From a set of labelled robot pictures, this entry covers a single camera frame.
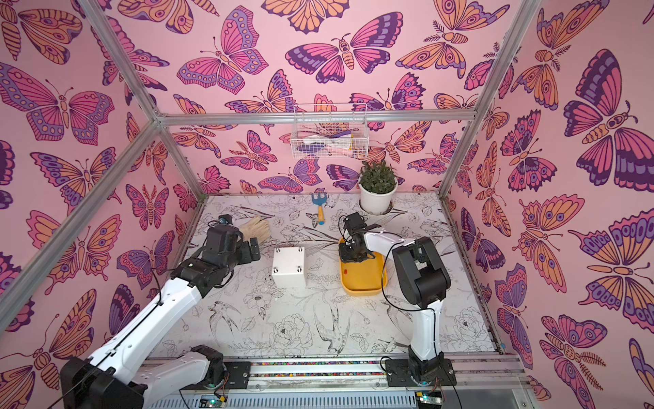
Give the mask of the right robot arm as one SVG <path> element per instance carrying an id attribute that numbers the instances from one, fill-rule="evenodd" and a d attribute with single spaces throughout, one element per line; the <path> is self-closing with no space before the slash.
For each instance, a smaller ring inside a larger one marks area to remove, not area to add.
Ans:
<path id="1" fill-rule="evenodd" d="M 363 264 L 377 254 L 394 264 L 400 291 L 415 308 L 413 331 L 408 347 L 408 370 L 415 383 L 456 385 L 455 370 L 440 347 L 439 319 L 451 277 L 434 242 L 429 237 L 405 239 L 381 231 L 378 224 L 345 223 L 339 244 L 342 262 Z"/>

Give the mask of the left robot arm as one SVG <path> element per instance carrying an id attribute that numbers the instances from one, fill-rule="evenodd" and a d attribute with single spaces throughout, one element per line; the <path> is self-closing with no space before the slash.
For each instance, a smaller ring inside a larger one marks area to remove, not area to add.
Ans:
<path id="1" fill-rule="evenodd" d="M 209 228 L 204 244 L 173 269 L 170 279 L 129 324 L 89 358 L 71 358 L 60 374 L 66 408 L 147 408 L 190 385 L 215 390 L 228 382 L 224 356 L 199 345 L 166 364 L 141 366 L 169 330 L 212 290 L 223 288 L 238 265 L 261 258 L 267 235 L 244 233 L 229 222 Z"/>

